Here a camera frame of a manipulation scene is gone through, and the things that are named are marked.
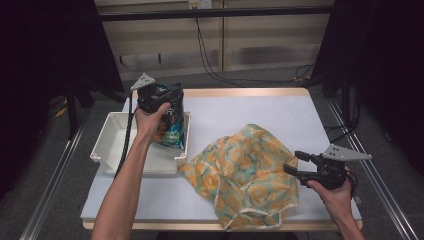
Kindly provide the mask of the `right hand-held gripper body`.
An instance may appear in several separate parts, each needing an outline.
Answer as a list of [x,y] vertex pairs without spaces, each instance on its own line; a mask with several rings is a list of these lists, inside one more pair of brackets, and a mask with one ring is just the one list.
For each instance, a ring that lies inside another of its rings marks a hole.
[[319,182],[328,190],[340,188],[347,178],[345,163],[348,161],[371,160],[371,154],[360,153],[345,147],[330,144],[318,155],[310,154],[311,162],[316,165],[315,172],[297,170],[296,178],[303,186],[310,180]]

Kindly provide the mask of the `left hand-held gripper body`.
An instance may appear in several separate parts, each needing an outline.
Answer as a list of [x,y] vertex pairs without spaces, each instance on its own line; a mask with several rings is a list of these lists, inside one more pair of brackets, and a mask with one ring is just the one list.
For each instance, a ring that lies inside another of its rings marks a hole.
[[155,113],[163,103],[170,101],[170,88],[157,84],[145,73],[131,86],[131,90],[137,92],[138,106],[147,113]]

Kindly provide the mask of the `dark snack packet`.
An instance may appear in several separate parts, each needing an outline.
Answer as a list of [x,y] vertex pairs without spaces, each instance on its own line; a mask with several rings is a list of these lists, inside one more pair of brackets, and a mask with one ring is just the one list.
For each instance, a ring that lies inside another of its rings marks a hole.
[[177,83],[174,86],[158,84],[156,86],[156,92],[158,94],[165,93],[168,90],[175,90],[177,94],[171,97],[170,107],[159,121],[159,127],[154,136],[154,141],[166,147],[184,150],[184,92],[182,84]]

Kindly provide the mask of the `green orange-print cloth bag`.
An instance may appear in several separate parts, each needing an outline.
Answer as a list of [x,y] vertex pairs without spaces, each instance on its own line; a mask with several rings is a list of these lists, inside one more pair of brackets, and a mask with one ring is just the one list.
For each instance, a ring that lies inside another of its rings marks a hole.
[[298,159],[280,140],[248,124],[208,145],[178,171],[213,203],[225,230],[271,229],[299,205],[297,180],[284,171],[297,165]]

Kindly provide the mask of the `white plastic tray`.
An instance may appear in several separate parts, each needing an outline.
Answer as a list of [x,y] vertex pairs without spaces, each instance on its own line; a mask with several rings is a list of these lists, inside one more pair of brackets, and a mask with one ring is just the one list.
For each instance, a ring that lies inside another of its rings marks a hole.
[[[90,154],[107,174],[114,175],[120,163],[128,125],[126,112],[110,112]],[[183,150],[154,142],[147,153],[144,176],[176,174],[187,162],[188,147]]]

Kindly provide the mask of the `person's left hand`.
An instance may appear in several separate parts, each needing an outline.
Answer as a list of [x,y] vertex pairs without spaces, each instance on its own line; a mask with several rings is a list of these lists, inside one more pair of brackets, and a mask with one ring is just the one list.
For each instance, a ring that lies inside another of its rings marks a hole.
[[155,113],[146,113],[138,108],[135,111],[135,118],[137,123],[136,138],[151,143],[158,130],[159,122],[169,107],[169,103],[163,103]]

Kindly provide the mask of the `person's right hand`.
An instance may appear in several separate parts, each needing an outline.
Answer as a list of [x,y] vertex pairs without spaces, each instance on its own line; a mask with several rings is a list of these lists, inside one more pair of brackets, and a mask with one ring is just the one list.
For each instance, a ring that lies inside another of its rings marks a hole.
[[352,218],[352,186],[348,180],[346,180],[340,188],[334,190],[328,190],[319,182],[313,180],[308,181],[307,185],[319,195],[333,220],[346,220]]

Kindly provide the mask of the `wooden table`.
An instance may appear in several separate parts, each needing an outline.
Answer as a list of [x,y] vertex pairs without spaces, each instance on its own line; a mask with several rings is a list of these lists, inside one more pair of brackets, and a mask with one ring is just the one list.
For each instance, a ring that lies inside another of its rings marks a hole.
[[[304,88],[222,88],[222,89],[185,89],[184,98],[188,97],[254,97],[254,96],[308,96]],[[128,103],[122,112],[128,113]],[[311,189],[300,186],[300,205],[288,209],[282,225],[269,231],[337,231],[337,227],[321,202],[319,196]],[[180,230],[180,231],[223,231],[222,225],[206,223],[147,223],[143,230]]]

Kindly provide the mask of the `white table mat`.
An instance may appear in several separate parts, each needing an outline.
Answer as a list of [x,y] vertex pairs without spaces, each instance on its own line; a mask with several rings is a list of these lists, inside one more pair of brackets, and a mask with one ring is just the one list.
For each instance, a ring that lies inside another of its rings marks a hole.
[[[186,96],[184,110],[190,115],[187,161],[207,145],[237,133],[247,124],[265,128],[292,152],[320,154],[330,145],[308,96]],[[113,177],[100,166],[81,213],[85,228],[93,227]],[[217,224],[218,219],[212,203],[176,173],[143,176],[135,222],[137,228],[143,229],[147,223]]]

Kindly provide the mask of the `black stand leg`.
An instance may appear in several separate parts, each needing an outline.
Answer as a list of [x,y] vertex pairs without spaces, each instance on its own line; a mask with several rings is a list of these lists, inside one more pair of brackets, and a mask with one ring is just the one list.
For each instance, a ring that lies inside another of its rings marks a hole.
[[76,109],[76,93],[77,85],[74,81],[69,81],[66,87],[66,100],[67,100],[67,109],[68,109],[68,118],[69,118],[69,136],[68,139],[71,140],[79,127],[78,115]]

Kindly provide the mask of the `black horizontal bar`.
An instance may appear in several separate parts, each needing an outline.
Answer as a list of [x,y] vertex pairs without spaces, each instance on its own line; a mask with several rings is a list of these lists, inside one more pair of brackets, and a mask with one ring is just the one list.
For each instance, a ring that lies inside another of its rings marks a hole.
[[335,11],[334,6],[300,6],[300,7],[271,7],[271,8],[226,8],[226,9],[198,9],[176,11],[150,12],[106,12],[99,15],[103,22],[109,21],[142,21],[188,18],[215,18],[215,17],[244,17],[244,16],[272,16],[272,15],[309,15],[328,14]]

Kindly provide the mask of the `beige wooden cabinet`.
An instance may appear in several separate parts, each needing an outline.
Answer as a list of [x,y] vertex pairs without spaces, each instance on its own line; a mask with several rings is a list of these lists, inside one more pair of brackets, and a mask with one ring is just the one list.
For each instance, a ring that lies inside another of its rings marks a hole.
[[[94,0],[98,11],[192,10],[188,0]],[[334,0],[212,0],[211,9],[332,6]],[[103,24],[120,76],[201,73],[199,44],[216,72],[310,64],[328,14],[116,21]]]

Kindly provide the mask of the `black curtain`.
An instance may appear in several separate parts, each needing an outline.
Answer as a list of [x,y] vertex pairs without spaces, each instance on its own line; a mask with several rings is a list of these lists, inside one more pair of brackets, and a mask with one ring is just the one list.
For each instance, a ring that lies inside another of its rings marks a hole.
[[332,96],[344,81],[424,175],[424,0],[334,0],[312,73]]
[[32,154],[50,101],[94,104],[123,85],[94,0],[0,0],[0,200]]

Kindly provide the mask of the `metal frame rail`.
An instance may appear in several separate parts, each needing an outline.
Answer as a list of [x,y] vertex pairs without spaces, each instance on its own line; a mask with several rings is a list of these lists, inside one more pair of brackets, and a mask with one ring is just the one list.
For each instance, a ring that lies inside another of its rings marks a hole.
[[[353,150],[359,151],[360,153],[366,153],[366,150],[357,137],[356,133],[354,131],[348,131],[347,123],[342,117],[342,110],[339,104],[335,100],[329,100],[328,104],[336,121],[341,126],[343,136],[349,142],[350,147]],[[360,160],[360,164],[385,210],[387,211],[390,219],[400,233],[401,238],[403,240],[419,240],[411,225],[411,222],[386,186],[373,162],[371,160]]]
[[73,137],[67,141],[66,147],[48,182],[48,185],[29,221],[27,222],[19,240],[37,240],[83,132],[84,126],[81,125],[77,128]]

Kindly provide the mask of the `white wall socket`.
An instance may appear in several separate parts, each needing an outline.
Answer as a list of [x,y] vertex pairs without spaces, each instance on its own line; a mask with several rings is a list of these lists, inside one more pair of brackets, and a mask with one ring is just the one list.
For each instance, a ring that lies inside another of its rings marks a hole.
[[212,0],[188,0],[190,9],[211,9]]

